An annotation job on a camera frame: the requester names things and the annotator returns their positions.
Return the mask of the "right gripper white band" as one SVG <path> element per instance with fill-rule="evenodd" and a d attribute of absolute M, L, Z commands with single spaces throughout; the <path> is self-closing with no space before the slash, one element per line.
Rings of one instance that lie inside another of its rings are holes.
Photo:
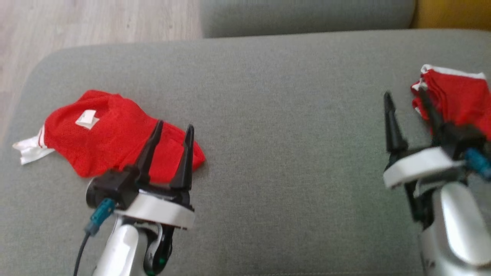
<path fill-rule="evenodd" d="M 419 96 L 427 114 L 432 134 L 442 135 L 444 120 L 428 95 L 427 88 L 419 88 Z M 396 108 L 391 92 L 386 91 L 384 93 L 384 120 L 386 150 L 390 154 L 400 153 L 408 149 L 408 143 L 400 131 L 395 111 Z M 404 157 L 389 166 L 383 173 L 383 181 L 387 189 L 394 189 L 402 184 L 464 165 L 465 161 L 456 161 L 450 158 L 442 148 L 429 148 Z"/>

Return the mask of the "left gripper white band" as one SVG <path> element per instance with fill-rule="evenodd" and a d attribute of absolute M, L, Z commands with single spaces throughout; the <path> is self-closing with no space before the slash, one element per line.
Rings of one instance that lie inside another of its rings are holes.
<path fill-rule="evenodd" d="M 138 156 L 135 167 L 138 171 L 135 183 L 150 182 L 150 168 L 154 152 L 161 140 L 164 122 L 158 120 L 149 139 Z M 189 124 L 183 143 L 183 153 L 178 169 L 171 180 L 171 187 L 144 187 L 138 190 L 133 202 L 125 210 L 115 210 L 116 215 L 169 225 L 189 230 L 195 222 L 195 211 L 191 204 L 194 152 L 194 126 Z"/>

